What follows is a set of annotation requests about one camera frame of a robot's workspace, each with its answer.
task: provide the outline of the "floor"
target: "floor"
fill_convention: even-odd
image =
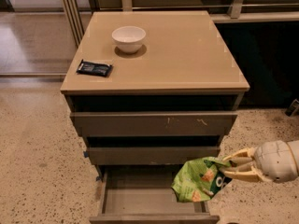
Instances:
[[[89,14],[82,15],[86,26]],[[0,13],[0,71],[65,72],[76,51],[61,14]],[[62,81],[0,79],[0,224],[89,223],[101,182],[60,94]],[[273,140],[299,139],[284,109],[240,109],[221,156]],[[285,184],[233,180],[209,202],[220,223],[297,223],[299,178]]]

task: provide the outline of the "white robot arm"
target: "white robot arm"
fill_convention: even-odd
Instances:
[[[299,176],[299,140],[267,142],[224,158],[235,166],[221,168],[228,177],[248,182],[293,181]]]

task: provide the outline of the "green chip bag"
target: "green chip bag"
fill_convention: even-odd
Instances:
[[[212,199],[232,179],[219,171],[231,163],[214,157],[186,161],[171,186],[178,202],[203,202]]]

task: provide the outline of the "white bowl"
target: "white bowl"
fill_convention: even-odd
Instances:
[[[146,32],[136,26],[122,26],[112,33],[116,46],[124,53],[136,53],[143,45]]]

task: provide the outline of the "wooden tabletop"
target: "wooden tabletop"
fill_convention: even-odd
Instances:
[[[112,32],[143,28],[144,46],[121,53]],[[80,61],[112,63],[109,77],[76,73]],[[205,11],[97,12],[65,77],[64,94],[247,91],[249,84]]]

